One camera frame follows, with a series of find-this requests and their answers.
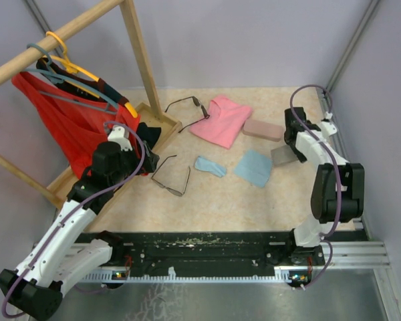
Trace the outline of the grey glasses case green lining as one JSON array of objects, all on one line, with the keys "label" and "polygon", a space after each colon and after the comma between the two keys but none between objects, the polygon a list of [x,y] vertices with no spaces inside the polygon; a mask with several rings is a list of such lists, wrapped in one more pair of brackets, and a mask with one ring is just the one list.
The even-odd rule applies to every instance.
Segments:
[{"label": "grey glasses case green lining", "polygon": [[271,160],[274,167],[280,167],[298,161],[297,156],[288,145],[272,149]]}]

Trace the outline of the small light blue cloth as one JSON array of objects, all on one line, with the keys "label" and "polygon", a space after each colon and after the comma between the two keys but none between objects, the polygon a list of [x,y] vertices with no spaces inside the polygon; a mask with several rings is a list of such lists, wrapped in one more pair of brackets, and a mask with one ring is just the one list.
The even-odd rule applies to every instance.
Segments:
[{"label": "small light blue cloth", "polygon": [[210,173],[216,177],[224,177],[227,173],[225,167],[205,158],[202,156],[198,156],[195,160],[194,167],[198,171],[202,171],[205,173]]}]

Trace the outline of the large light blue cloth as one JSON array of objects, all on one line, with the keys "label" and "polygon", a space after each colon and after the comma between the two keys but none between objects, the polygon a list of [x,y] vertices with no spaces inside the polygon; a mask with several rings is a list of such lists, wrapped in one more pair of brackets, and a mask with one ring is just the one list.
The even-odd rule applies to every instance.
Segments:
[{"label": "large light blue cloth", "polygon": [[270,157],[255,150],[248,150],[233,172],[249,183],[264,188],[269,180],[272,166],[273,163]]}]

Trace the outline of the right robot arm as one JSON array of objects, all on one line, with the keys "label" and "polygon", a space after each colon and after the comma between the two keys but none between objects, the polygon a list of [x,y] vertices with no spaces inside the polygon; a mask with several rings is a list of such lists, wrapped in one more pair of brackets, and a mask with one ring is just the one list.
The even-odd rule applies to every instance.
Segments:
[{"label": "right robot arm", "polygon": [[306,117],[302,107],[285,110],[284,141],[301,163],[316,169],[310,199],[311,216],[293,229],[286,259],[295,265],[309,256],[309,249],[332,234],[340,223],[359,218],[364,212],[365,169],[340,156],[328,142],[338,132],[326,113],[320,123]]}]

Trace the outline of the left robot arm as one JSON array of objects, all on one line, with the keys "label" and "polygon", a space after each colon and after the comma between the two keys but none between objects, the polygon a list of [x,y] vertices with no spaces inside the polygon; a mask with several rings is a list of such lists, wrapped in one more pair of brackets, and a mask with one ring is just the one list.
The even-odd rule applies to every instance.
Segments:
[{"label": "left robot arm", "polygon": [[126,257],[121,237],[102,231],[68,262],[63,259],[84,229],[97,217],[114,193],[136,175],[153,173],[160,157],[146,142],[140,152],[117,142],[100,143],[92,163],[73,185],[61,211],[31,253],[13,270],[0,273],[4,318],[28,314],[48,320],[65,295],[97,267],[118,265]]}]

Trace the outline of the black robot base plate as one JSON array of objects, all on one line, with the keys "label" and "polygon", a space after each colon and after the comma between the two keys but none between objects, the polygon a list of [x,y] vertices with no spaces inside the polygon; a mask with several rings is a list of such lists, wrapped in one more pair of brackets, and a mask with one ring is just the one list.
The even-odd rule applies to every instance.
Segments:
[{"label": "black robot base plate", "polygon": [[297,248],[288,232],[119,233],[118,257],[83,278],[123,283],[308,283],[321,246]]}]

